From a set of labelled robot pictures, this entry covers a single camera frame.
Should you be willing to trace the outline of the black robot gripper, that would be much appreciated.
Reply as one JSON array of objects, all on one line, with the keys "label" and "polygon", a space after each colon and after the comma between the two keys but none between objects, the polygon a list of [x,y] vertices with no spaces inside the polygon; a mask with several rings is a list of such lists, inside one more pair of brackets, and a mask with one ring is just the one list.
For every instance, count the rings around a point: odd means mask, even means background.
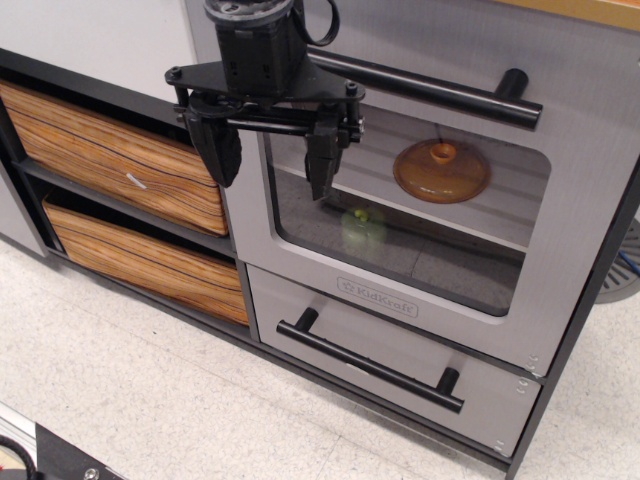
[{"label": "black robot gripper", "polygon": [[176,90],[191,141],[212,179],[223,188],[242,161],[238,129],[226,119],[285,133],[304,125],[307,180],[314,201],[327,196],[343,148],[362,136],[359,102],[364,89],[315,65],[293,22],[252,29],[216,29],[222,59],[173,67],[166,82]]}]

